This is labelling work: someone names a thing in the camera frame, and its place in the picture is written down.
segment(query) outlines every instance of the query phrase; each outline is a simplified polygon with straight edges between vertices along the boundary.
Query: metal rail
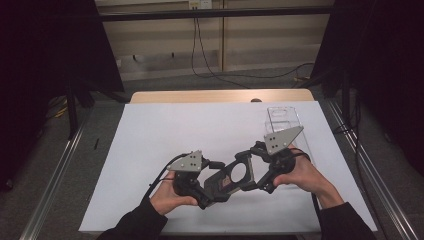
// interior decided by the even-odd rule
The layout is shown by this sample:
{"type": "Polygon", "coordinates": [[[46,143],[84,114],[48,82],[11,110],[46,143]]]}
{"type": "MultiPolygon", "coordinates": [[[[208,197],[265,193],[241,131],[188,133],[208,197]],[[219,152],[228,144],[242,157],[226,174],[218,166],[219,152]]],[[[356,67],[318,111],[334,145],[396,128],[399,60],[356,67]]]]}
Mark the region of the metal rail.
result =
{"type": "MultiPolygon", "coordinates": [[[[331,111],[334,114],[334,117],[337,120],[337,123],[340,126],[345,126],[343,117],[341,116],[340,107],[334,101],[328,101],[331,111]]],[[[418,240],[418,236],[415,233],[411,223],[409,222],[406,214],[400,207],[399,203],[393,197],[392,193],[387,188],[377,169],[374,167],[370,157],[365,151],[362,144],[358,141],[358,148],[356,148],[357,136],[354,132],[348,131],[345,133],[345,137],[352,147],[353,151],[358,149],[358,156],[360,160],[361,167],[364,169],[367,174],[371,184],[373,185],[377,195],[379,196],[381,202],[386,208],[390,218],[398,229],[402,239],[406,240],[418,240]]]]}
{"type": "Polygon", "coordinates": [[[311,6],[311,7],[285,7],[285,8],[245,8],[245,9],[202,9],[178,10],[155,12],[116,12],[101,13],[96,15],[56,16],[56,19],[65,21],[136,21],[160,19],[190,19],[190,18],[219,18],[219,17],[254,17],[278,15],[315,15],[345,13],[361,9],[361,5],[344,7],[311,6]]]}
{"type": "Polygon", "coordinates": [[[74,137],[68,140],[68,143],[65,147],[65,150],[62,153],[62,156],[59,160],[59,163],[50,179],[50,182],[47,185],[46,190],[43,193],[36,209],[32,213],[30,220],[28,221],[24,231],[22,232],[20,240],[35,240],[40,233],[41,227],[43,226],[44,220],[46,219],[47,213],[53,203],[54,197],[59,190],[60,183],[65,175],[66,169],[68,168],[69,163],[71,162],[72,156],[75,152],[75,149],[78,146],[79,140],[82,136],[82,132],[92,109],[86,114],[81,126],[74,135],[74,137]]]}

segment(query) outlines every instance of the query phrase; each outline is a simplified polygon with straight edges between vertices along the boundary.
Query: white surface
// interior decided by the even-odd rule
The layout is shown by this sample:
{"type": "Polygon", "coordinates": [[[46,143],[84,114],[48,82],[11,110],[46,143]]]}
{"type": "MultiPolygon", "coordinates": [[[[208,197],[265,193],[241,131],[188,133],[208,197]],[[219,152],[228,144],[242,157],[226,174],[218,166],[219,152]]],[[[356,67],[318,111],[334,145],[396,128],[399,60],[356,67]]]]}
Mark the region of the white surface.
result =
{"type": "MultiPolygon", "coordinates": [[[[376,231],[376,226],[317,102],[126,105],[80,231],[101,232],[139,203],[173,157],[202,150],[231,163],[237,152],[263,141],[267,107],[295,107],[315,165],[376,231]]],[[[255,180],[266,171],[252,159],[255,180]]],[[[214,170],[202,171],[201,179],[214,170]]],[[[237,192],[226,203],[201,210],[179,207],[167,215],[163,234],[279,234],[318,232],[311,196],[295,187],[273,194],[237,192]]]]}

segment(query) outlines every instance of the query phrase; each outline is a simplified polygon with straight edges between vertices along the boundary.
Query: wire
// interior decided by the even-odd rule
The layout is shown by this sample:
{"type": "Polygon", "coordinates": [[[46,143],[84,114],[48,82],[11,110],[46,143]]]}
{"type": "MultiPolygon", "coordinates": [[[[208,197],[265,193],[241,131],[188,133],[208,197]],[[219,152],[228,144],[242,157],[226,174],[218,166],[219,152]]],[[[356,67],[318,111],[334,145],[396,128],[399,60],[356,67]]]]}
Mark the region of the wire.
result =
{"type": "Polygon", "coordinates": [[[155,181],[153,181],[153,183],[152,184],[149,184],[150,185],[150,187],[149,187],[149,189],[146,191],[146,193],[144,194],[144,197],[143,197],[143,200],[145,199],[145,198],[149,198],[150,197],[150,194],[152,194],[152,192],[153,192],[153,190],[156,188],[156,186],[158,185],[158,183],[160,182],[160,181],[162,181],[162,180],[170,180],[170,179],[168,179],[168,178],[163,178],[163,179],[161,179],[161,177],[162,177],[162,175],[163,175],[163,173],[166,171],[166,168],[169,166],[169,165],[171,165],[173,162],[175,162],[176,160],[178,160],[178,159],[180,159],[180,158],[182,158],[182,157],[185,157],[185,156],[187,156],[189,153],[183,153],[183,154],[180,154],[180,155],[178,155],[178,156],[176,156],[176,157],[174,157],[171,161],[169,161],[169,163],[168,164],[166,164],[165,165],[165,167],[162,169],[162,171],[159,173],[159,175],[158,175],[158,177],[155,179],[155,181]]]}
{"type": "Polygon", "coordinates": [[[206,59],[206,56],[205,56],[205,50],[204,50],[204,48],[203,48],[203,42],[202,42],[202,37],[201,37],[201,33],[200,33],[200,25],[199,25],[199,19],[198,19],[198,18],[195,18],[195,19],[194,19],[194,39],[193,39],[193,51],[192,51],[192,53],[191,53],[191,69],[193,70],[193,73],[194,73],[196,76],[198,76],[198,77],[201,77],[201,78],[210,78],[210,77],[214,77],[214,78],[216,78],[216,79],[218,79],[218,80],[220,80],[220,81],[222,81],[222,82],[231,83],[231,84],[237,85],[237,86],[242,87],[242,88],[250,89],[249,87],[247,87],[247,86],[245,86],[245,85],[243,85],[243,84],[239,84],[239,83],[236,83],[236,82],[233,82],[233,81],[229,81],[229,80],[222,79],[222,78],[220,78],[219,76],[217,76],[215,73],[213,73],[213,72],[212,72],[212,70],[211,70],[211,69],[210,69],[210,67],[209,67],[209,64],[208,64],[208,61],[207,61],[207,59],[206,59]],[[196,35],[197,35],[197,34],[196,34],[196,33],[197,33],[197,30],[196,30],[196,29],[197,29],[197,28],[199,29],[199,40],[200,40],[200,46],[201,46],[201,48],[202,48],[203,59],[205,60],[206,67],[208,68],[208,70],[209,70],[209,72],[212,74],[212,76],[201,76],[201,75],[197,74],[197,73],[196,73],[196,71],[194,70],[194,50],[195,50],[195,48],[196,48],[196,35]]]}
{"type": "Polygon", "coordinates": [[[201,78],[217,78],[217,79],[218,79],[218,80],[220,80],[220,81],[228,82],[228,83],[231,83],[231,84],[238,85],[238,86],[240,86],[240,87],[244,87],[244,88],[250,89],[250,88],[249,88],[249,87],[247,87],[247,86],[244,86],[244,85],[242,85],[242,84],[239,84],[239,83],[236,83],[236,82],[233,82],[233,81],[225,80],[225,79],[222,79],[222,78],[220,78],[220,77],[248,77],[248,78],[258,78],[258,79],[272,79],[272,78],[284,77],[284,76],[287,76],[287,75],[289,75],[289,74],[291,74],[291,73],[293,73],[293,72],[296,72],[296,76],[298,76],[298,72],[297,72],[297,71],[298,71],[300,68],[302,68],[302,67],[304,67],[304,66],[308,66],[308,65],[314,65],[314,63],[303,63],[303,64],[301,64],[301,65],[297,66],[295,69],[293,69],[293,70],[291,70],[291,71],[288,71],[288,72],[286,72],[286,73],[279,74],[279,75],[274,75],[274,76],[254,76],[254,75],[246,75],[246,74],[222,74],[222,73],[221,73],[221,74],[217,74],[217,73],[214,73],[214,72],[210,69],[210,67],[209,67],[209,63],[208,63],[208,61],[207,61],[207,59],[206,59],[206,55],[205,55],[205,51],[204,51],[204,47],[203,47],[202,35],[201,35],[201,32],[200,32],[199,19],[198,19],[198,18],[194,19],[194,39],[193,39],[193,51],[192,51],[192,53],[191,53],[191,68],[192,68],[192,70],[193,70],[193,73],[194,73],[196,76],[198,76],[198,77],[201,77],[201,78]],[[199,74],[198,74],[198,73],[194,70],[194,51],[195,51],[195,48],[196,48],[196,36],[197,36],[197,29],[198,29],[198,31],[199,31],[198,35],[199,35],[200,46],[201,46],[201,49],[202,49],[203,59],[204,59],[204,61],[205,61],[205,63],[206,63],[206,67],[207,67],[207,69],[208,69],[208,71],[210,72],[210,74],[211,74],[211,75],[202,76],[202,75],[199,75],[199,74]]]}

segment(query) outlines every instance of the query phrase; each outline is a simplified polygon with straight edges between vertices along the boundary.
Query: hand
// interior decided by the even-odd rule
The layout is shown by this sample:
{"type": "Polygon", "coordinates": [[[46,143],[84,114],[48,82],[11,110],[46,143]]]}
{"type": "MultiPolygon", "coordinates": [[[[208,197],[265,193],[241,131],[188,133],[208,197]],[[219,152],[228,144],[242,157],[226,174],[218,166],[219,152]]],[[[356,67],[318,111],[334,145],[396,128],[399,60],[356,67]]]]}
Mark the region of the hand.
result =
{"type": "Polygon", "coordinates": [[[167,180],[174,179],[174,177],[174,171],[168,172],[158,190],[150,198],[150,202],[160,215],[165,215],[181,205],[197,206],[197,201],[193,197],[181,197],[174,192],[174,187],[172,186],[173,180],[167,180]]]}
{"type": "Polygon", "coordinates": [[[331,184],[305,156],[296,157],[296,166],[292,172],[281,174],[274,179],[274,186],[296,184],[301,189],[314,193],[323,208],[330,208],[344,203],[337,189],[331,184]]]}

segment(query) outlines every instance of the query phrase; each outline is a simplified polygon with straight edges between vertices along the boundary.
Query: person's left hand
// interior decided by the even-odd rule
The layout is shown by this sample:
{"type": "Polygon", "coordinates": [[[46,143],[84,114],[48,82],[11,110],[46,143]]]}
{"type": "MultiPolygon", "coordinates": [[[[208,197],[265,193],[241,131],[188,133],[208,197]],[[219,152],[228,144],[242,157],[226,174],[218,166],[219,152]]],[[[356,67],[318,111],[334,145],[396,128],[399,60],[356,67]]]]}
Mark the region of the person's left hand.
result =
{"type": "Polygon", "coordinates": [[[158,190],[150,198],[150,202],[160,215],[165,215],[181,205],[197,206],[197,201],[193,197],[181,197],[174,192],[174,187],[172,186],[173,180],[167,180],[174,179],[174,177],[175,172],[169,171],[165,179],[162,180],[158,190]]]}

